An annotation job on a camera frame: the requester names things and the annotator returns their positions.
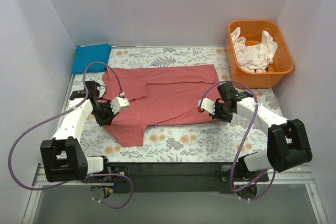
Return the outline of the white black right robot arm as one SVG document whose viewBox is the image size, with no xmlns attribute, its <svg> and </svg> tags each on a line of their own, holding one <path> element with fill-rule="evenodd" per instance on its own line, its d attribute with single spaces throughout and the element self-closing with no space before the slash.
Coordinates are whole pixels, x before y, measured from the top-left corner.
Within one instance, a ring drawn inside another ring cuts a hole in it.
<svg viewBox="0 0 336 224">
<path fill-rule="evenodd" d="M 201 109 L 212 119 L 231 122 L 238 114 L 261 130 L 267 137 L 267 148 L 262 152 L 247 154 L 238 159 L 232 171 L 242 180 L 251 180 L 258 171 L 273 169 L 283 172 L 312 161 L 313 154 L 304 123 L 279 116 L 256 102 L 250 92 L 238 92 L 232 83 L 225 82 L 217 88 L 220 97 L 215 101 L 203 99 Z"/>
</svg>

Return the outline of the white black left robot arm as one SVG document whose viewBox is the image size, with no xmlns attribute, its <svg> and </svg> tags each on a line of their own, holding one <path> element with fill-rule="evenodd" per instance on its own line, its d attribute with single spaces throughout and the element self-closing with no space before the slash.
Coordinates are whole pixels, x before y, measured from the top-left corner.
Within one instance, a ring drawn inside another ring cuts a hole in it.
<svg viewBox="0 0 336 224">
<path fill-rule="evenodd" d="M 100 182 L 111 178 L 112 170 L 107 166 L 107 158 L 86 157 L 80 139 L 90 115 L 95 117 L 100 126 L 110 125 L 128 102 L 124 97 L 101 102 L 101 85 L 95 81 L 86 81 L 85 85 L 86 89 L 71 94 L 70 105 L 73 110 L 65 116 L 51 140 L 41 143 L 43 166 L 49 182 L 84 180 L 92 174 Z"/>
</svg>

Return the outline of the red t shirt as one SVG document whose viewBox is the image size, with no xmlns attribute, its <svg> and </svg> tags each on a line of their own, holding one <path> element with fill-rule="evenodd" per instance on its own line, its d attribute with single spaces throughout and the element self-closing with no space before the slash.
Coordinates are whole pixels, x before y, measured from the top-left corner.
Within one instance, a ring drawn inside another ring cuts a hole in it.
<svg viewBox="0 0 336 224">
<path fill-rule="evenodd" d="M 211 100 L 219 98 L 212 88 L 219 81 L 214 65 L 115 68 L 107 70 L 102 81 L 107 87 L 106 99 L 114 99 L 122 88 L 130 102 L 128 109 L 105 126 L 123 147 L 143 145 L 148 126 L 213 122 L 208 114 L 199 113 L 197 106 L 204 95 Z"/>
</svg>

